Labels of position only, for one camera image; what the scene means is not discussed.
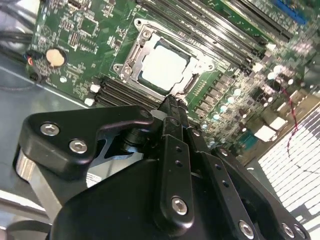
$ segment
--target blue ram slot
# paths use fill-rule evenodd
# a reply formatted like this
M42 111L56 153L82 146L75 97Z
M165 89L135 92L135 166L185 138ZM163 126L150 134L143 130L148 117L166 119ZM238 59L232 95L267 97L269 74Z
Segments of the blue ram slot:
M300 16L297 12L290 9L290 7L284 4L281 0L274 0L274 4L298 24L300 25L307 24L307 20L303 16Z

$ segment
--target mounting hole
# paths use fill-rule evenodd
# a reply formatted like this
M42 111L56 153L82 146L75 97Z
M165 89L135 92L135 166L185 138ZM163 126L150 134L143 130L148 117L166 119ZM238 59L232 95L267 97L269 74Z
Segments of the mounting hole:
M178 152L178 153L182 153L182 149L178 146L175 147L175 150Z
M226 187L226 188L228 188L229 187L229 183L227 182L227 181L222 181L222 184Z
M175 165L177 165L179 168L183 167L182 163L179 160L175 161Z
M214 166L215 166L216 169L221 170L221 166L220 165L215 164Z

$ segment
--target screw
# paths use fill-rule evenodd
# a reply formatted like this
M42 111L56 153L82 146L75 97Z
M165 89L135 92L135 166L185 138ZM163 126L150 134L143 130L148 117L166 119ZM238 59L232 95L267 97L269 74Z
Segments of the screw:
M81 140L72 140L69 143L69 148L72 152L77 154L84 154L88 150L86 143Z
M239 221L239 228L248 239L254 239L254 231L252 231L252 228L245 221Z
M65 76L61 76L60 77L60 82L63 83L63 84L66 83L67 82L67 78Z
M294 225L294 229L297 231L297 233L298 233L303 239L306 238L305 233L304 233L297 225Z
M196 135L197 137L200 136L200 133L199 133L197 130L193 129L192 132L193 132L193 134Z
M293 238L295 237L294 232L291 230L290 227L288 227L287 224L282 223L282 227L283 227L284 232L285 232L290 238L293 239Z
M146 30L142 33L142 36L146 39L150 38L151 37L151 32Z
M228 152L224 148L220 147L219 150L220 150L220 153L222 153L222 155L228 156Z
M125 74L130 74L131 73L131 69L130 69L130 67L126 67L125 69L124 69L124 72L125 72Z
M45 123L40 127L41 133L47 136L55 136L60 132L60 129L57 125L52 123Z
M145 110L141 110L141 111L140 111L140 114L141 114L142 116L144 116L145 118L149 118L149 114L148 114L147 111L145 111Z
M178 197L174 197L171 201L171 204L172 204L173 210L177 214L179 214L179 215L186 215L187 214L188 208L187 208L186 203L182 199L180 199Z

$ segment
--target cpu socket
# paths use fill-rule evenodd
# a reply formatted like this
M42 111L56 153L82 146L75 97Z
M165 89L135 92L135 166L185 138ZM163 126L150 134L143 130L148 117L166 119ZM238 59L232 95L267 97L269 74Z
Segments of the cpu socket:
M186 95L199 75L212 71L214 63L186 51L178 44L158 34L143 20L136 20L139 34L124 64L114 64L113 70L122 81L163 100L167 95Z

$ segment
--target motherboard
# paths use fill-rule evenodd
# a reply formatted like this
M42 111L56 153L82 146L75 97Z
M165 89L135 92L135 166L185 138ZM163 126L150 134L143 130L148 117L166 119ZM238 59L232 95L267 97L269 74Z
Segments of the motherboard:
M274 141L320 46L317 0L43 0L30 45L45 84L89 107L185 103L208 147ZM27 66L30 74L33 68Z

